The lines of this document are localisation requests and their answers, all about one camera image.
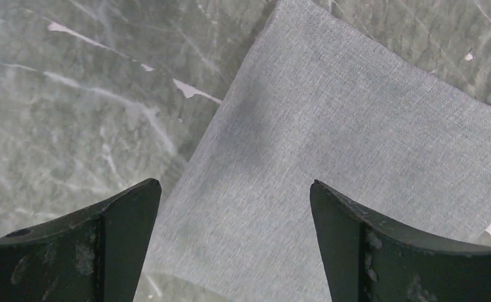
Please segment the grey cloth napkin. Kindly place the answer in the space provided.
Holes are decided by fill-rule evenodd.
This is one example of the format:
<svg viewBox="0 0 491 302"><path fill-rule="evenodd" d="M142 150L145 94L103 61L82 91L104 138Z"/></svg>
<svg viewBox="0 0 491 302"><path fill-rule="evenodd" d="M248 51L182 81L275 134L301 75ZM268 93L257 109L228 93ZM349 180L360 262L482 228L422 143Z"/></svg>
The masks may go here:
<svg viewBox="0 0 491 302"><path fill-rule="evenodd" d="M327 301L314 180L471 241L491 223L491 107L279 1L159 209L146 269L233 301Z"/></svg>

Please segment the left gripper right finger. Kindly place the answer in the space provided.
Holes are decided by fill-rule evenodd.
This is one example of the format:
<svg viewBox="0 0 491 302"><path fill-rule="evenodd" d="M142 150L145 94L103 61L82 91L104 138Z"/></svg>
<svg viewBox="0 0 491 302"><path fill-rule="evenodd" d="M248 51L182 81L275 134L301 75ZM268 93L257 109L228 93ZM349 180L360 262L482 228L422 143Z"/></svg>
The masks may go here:
<svg viewBox="0 0 491 302"><path fill-rule="evenodd" d="M418 230L321 181L310 203L333 301L491 301L491 247Z"/></svg>

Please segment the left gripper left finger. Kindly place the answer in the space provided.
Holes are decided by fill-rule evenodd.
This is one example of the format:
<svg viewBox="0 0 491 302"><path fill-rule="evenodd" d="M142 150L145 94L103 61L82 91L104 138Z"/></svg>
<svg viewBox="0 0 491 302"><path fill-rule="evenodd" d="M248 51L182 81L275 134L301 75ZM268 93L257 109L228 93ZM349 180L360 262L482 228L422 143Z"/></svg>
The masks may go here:
<svg viewBox="0 0 491 302"><path fill-rule="evenodd" d="M146 179L0 237L0 301L132 301L161 193Z"/></svg>

